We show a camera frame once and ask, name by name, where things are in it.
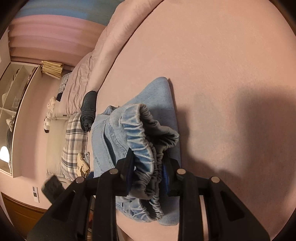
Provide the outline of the yellow tassel bundle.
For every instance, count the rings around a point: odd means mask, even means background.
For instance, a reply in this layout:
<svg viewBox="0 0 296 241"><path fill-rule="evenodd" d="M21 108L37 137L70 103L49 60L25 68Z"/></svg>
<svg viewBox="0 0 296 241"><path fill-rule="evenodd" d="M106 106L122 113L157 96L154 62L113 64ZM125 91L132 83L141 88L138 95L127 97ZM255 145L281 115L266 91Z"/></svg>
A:
<svg viewBox="0 0 296 241"><path fill-rule="evenodd" d="M64 65L58 62L42 61L42 73L51 76L56 79L62 77Z"/></svg>

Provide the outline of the beige patterned cloth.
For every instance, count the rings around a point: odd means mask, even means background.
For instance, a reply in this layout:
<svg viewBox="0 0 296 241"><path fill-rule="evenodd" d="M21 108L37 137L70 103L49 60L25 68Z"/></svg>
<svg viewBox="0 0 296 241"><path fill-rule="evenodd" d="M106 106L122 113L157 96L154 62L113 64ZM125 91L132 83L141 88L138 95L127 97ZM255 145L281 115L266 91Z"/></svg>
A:
<svg viewBox="0 0 296 241"><path fill-rule="evenodd" d="M76 174L79 177L86 178L90 174L90 167L82 155L82 153L78 153L77 155L77 166L76 166Z"/></svg>

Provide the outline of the wall switch panel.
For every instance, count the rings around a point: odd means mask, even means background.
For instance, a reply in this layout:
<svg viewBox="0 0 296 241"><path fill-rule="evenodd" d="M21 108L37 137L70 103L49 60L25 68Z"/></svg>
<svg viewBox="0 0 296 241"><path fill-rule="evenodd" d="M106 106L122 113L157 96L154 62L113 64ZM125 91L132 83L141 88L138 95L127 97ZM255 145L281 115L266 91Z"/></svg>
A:
<svg viewBox="0 0 296 241"><path fill-rule="evenodd" d="M39 203L40 202L40 198L39 198L39 192L38 192L38 188L36 186L33 186L32 187L32 190L33 190L33 198L34 198L34 201Z"/></svg>

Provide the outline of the plush toy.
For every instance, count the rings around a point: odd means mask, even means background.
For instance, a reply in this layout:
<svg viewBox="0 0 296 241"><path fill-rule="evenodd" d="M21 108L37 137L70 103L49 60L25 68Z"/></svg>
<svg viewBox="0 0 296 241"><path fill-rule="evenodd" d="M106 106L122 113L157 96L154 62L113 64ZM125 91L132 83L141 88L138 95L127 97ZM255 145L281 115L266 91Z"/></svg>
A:
<svg viewBox="0 0 296 241"><path fill-rule="evenodd" d="M51 97L49 102L47 103L47 112L46 112L46 117L43 122L43 128L45 133L49 133L50 131L50 123L51 119L53 117L53 112L54 112L54 107L56 103L56 97Z"/></svg>

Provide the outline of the blue grey curtain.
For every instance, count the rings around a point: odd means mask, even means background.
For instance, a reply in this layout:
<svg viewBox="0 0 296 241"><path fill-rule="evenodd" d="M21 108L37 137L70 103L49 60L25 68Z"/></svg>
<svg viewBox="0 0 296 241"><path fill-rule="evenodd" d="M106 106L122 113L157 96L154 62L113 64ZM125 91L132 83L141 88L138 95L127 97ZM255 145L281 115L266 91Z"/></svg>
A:
<svg viewBox="0 0 296 241"><path fill-rule="evenodd" d="M32 15L70 16L107 25L122 0L31 0L16 18Z"/></svg>

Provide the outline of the cream headboard cushion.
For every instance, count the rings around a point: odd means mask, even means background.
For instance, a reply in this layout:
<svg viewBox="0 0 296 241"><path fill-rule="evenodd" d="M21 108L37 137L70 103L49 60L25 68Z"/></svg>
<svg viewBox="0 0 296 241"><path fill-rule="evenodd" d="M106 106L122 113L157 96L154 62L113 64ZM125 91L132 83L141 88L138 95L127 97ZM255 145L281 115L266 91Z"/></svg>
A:
<svg viewBox="0 0 296 241"><path fill-rule="evenodd" d="M48 175L63 177L61 169L62 151L66 142L68 120L52 120L48 133L46 170Z"/></svg>

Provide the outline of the pink duvet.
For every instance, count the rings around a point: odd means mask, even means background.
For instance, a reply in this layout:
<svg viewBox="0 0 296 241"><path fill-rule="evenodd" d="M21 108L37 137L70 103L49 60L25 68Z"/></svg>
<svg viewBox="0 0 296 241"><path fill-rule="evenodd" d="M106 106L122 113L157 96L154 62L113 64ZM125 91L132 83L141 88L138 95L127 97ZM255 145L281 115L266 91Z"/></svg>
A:
<svg viewBox="0 0 296 241"><path fill-rule="evenodd" d="M89 91L98 91L123 46L161 1L123 1L115 9L95 48L76 65L63 91L58 113L78 113Z"/></svg>

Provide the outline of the white shelf cabinet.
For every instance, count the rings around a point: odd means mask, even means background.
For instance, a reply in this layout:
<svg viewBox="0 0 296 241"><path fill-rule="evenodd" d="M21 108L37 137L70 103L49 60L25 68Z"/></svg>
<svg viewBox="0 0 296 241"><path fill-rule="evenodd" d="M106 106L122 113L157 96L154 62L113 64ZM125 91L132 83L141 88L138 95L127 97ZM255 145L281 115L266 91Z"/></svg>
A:
<svg viewBox="0 0 296 241"><path fill-rule="evenodd" d="M22 173L20 145L25 112L41 79L41 66L10 62L1 76L1 172L13 178Z"/></svg>

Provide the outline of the folded dark blue garment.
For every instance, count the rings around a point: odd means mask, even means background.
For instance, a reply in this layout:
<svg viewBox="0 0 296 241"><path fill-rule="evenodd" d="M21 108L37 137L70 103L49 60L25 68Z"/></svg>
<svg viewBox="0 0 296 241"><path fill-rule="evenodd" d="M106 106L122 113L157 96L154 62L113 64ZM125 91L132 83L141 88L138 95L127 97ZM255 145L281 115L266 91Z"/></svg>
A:
<svg viewBox="0 0 296 241"><path fill-rule="evenodd" d="M80 124L82 130L86 133L90 132L91 126L95 121L96 100L97 92L92 90L86 93L82 102Z"/></svg>

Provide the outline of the pink bed sheet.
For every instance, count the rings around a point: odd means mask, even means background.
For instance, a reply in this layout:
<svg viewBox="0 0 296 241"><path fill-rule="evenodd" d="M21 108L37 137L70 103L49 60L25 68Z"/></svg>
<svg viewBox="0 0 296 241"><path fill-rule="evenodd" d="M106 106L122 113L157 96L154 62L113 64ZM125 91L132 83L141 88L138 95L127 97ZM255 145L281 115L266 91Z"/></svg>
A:
<svg viewBox="0 0 296 241"><path fill-rule="evenodd" d="M97 97L121 106L170 80L182 166L220 177L275 237L295 209L295 35L270 1L163 1Z"/></svg>

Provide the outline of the small plaid pillow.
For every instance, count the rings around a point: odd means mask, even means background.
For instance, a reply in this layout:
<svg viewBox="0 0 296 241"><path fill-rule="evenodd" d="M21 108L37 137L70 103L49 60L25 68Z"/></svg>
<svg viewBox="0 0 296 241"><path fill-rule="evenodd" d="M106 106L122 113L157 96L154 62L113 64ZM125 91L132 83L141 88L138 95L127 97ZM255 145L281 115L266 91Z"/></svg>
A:
<svg viewBox="0 0 296 241"><path fill-rule="evenodd" d="M67 82L69 80L70 75L71 75L71 72L69 72L69 73L67 73L67 74L65 74L65 75L62 76L61 83L60 83L59 89L58 89L58 94L64 92L65 87L66 87L66 84L67 84Z"/></svg>

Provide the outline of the light blue denim pants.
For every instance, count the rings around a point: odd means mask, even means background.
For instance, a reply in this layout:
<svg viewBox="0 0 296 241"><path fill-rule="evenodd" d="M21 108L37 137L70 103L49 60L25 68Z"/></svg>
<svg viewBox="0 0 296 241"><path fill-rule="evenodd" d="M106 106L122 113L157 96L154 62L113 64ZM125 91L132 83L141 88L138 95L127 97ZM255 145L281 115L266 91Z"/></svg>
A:
<svg viewBox="0 0 296 241"><path fill-rule="evenodd" d="M168 197L164 154L180 160L175 108L169 82L159 77L121 107L109 106L91 127L95 177L114 168L128 150L135 155L135 178L126 197L116 198L116 208L139 222L177 225L179 199Z"/></svg>

